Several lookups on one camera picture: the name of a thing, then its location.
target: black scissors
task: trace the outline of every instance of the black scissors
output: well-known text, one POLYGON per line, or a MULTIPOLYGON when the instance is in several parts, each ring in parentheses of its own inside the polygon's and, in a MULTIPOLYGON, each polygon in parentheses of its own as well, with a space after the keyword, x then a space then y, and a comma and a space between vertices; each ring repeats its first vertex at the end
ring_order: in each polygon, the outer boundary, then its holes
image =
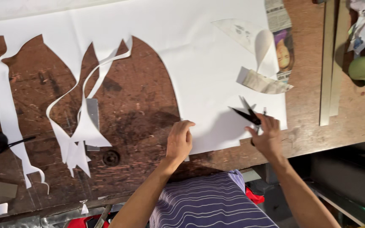
MULTIPOLYGON (((251 109, 250 105, 247 103, 246 99, 242 96, 239 96, 239 98, 240 98, 240 101, 242 102, 243 106, 249 111, 250 114, 239 111, 239 110, 237 110, 235 108, 232 108, 232 107, 231 107, 231 109, 233 109, 233 111, 235 111, 237 114, 241 115, 242 117, 244 117, 248 121, 252 122, 254 125, 256 125, 256 127, 257 127, 256 132, 258 134, 260 126, 261 126, 261 120, 256 116, 254 111, 251 109)), ((266 114, 267 114, 267 111, 266 111, 266 108, 264 108, 263 115, 266 115, 266 114)))

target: red fabric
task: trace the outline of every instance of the red fabric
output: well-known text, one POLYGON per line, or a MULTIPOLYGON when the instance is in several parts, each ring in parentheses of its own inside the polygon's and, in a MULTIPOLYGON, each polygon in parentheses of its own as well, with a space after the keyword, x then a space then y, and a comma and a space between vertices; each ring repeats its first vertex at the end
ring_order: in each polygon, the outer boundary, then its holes
MULTIPOLYGON (((89 216, 89 217, 85 217, 85 218, 73 219, 70 221, 67 228, 87 228, 87 225, 85 225, 85 223, 88 220, 90 220, 90 218, 99 219, 100 216, 101 215, 94 215, 94 216, 89 216)), ((108 228, 108 226, 109 226, 109 223, 107 221, 105 221, 104 225, 102 227, 108 228)))
POLYGON ((253 194, 253 192, 247 186, 246 186, 246 195, 255 204, 264 202, 264 196, 253 194))

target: person's left hand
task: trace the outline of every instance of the person's left hand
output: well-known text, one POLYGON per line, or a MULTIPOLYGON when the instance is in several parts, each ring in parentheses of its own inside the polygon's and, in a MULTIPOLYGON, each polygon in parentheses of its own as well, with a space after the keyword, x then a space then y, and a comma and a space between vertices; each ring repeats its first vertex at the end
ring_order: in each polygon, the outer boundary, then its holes
POLYGON ((191 121, 174 123, 167 139, 167 153, 165 158, 180 165, 192 149, 192 135, 189 127, 195 126, 191 121))

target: wooden workbench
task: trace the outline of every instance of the wooden workbench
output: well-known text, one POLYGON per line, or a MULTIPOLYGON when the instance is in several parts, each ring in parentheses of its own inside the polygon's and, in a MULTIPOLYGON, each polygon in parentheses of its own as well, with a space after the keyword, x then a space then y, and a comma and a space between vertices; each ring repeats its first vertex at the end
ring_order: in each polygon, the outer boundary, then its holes
MULTIPOLYGON (((330 125, 319 127, 320 82, 324 5, 309 1, 284 1, 292 20, 295 65, 289 79, 294 88, 286 93, 288 130, 283 131, 287 157, 341 147, 365 141, 365 87, 357 87, 345 74, 339 115, 330 125)), ((40 184, 39 174, 28 175, 32 188, 26 189, 20 159, 10 151, 0 154, 0 181, 18 184, 15 199, 9 201, 9 215, 37 213, 46 216, 81 206, 124 202, 155 169, 165 155, 167 135, 179 120, 174 90, 165 66, 154 50, 134 39, 130 58, 112 64, 109 74, 96 93, 99 100, 100 126, 114 148, 87 152, 91 178, 80 169, 70 176, 62 163, 58 143, 45 115, 47 106, 75 84, 74 77, 61 60, 43 44, 41 36, 26 43, 19 53, 4 62, 10 67, 13 99, 24 137, 36 136, 25 143, 32 165, 40 168, 50 184, 40 184), (103 155, 114 149, 121 160, 107 167, 103 155), (100 196, 110 195, 97 200, 100 196)), ((5 52, 0 37, 0 56, 5 52)), ((125 46, 118 53, 124 53, 125 46)), ((54 106, 51 117, 68 133, 74 132, 81 104, 81 85, 98 64, 92 45, 84 56, 79 86, 54 106)), ((98 74, 90 79, 87 91, 98 74)), ((249 139, 240 147, 190 156, 172 180, 187 179, 220 170, 242 169, 265 163, 249 139)))

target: purple striped shirt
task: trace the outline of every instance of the purple striped shirt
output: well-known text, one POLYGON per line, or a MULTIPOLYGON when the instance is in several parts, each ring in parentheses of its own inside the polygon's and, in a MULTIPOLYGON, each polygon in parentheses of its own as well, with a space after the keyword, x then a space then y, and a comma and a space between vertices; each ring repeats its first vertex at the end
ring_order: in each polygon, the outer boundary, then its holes
POLYGON ((277 228, 245 194, 238 170, 167 184, 150 217, 151 228, 277 228))

